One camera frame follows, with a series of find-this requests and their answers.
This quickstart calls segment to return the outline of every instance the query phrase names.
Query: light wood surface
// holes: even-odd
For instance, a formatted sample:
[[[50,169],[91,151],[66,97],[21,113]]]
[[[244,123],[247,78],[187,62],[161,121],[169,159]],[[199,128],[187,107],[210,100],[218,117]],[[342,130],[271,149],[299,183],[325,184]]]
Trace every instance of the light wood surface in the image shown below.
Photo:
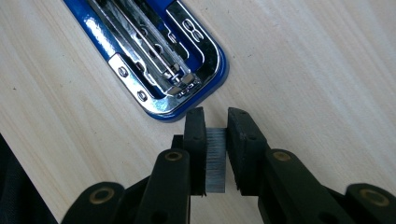
[[[248,111],[325,186],[396,194],[396,1],[185,0],[230,60],[206,125]],[[63,1],[0,0],[0,132],[58,220],[100,181],[129,187],[183,133],[149,118]],[[191,223],[262,223],[257,199],[193,198]]]

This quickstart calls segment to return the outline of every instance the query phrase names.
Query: wood grain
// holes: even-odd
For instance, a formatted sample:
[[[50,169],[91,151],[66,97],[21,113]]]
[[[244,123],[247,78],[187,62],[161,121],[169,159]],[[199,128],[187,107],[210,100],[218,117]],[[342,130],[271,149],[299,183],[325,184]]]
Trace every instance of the wood grain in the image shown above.
[[[207,126],[245,109],[323,185],[396,194],[395,1],[184,2],[230,60]],[[183,132],[143,112],[63,1],[1,0],[0,34],[0,132],[58,220],[94,183],[149,175]],[[227,194],[193,198],[191,223],[262,223],[228,168]]]

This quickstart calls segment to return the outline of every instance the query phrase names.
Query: wooden table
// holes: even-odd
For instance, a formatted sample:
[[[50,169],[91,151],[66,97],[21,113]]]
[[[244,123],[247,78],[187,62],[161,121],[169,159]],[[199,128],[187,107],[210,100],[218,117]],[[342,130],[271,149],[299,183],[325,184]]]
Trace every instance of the wooden table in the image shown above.
[[[394,0],[185,0],[230,60],[201,105],[225,127],[248,111],[271,147],[325,186],[367,182],[396,194]],[[183,133],[143,112],[62,0],[0,2],[0,132],[62,220],[88,186],[131,186]],[[261,223],[228,165],[227,194],[192,198],[191,223]]]

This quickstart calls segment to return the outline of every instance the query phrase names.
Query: blue stapler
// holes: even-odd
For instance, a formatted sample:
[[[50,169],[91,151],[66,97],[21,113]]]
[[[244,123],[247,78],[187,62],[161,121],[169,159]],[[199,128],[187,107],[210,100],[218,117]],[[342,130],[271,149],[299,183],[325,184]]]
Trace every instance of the blue stapler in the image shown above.
[[[227,77],[225,55],[177,0],[64,0],[124,86],[173,121]]]

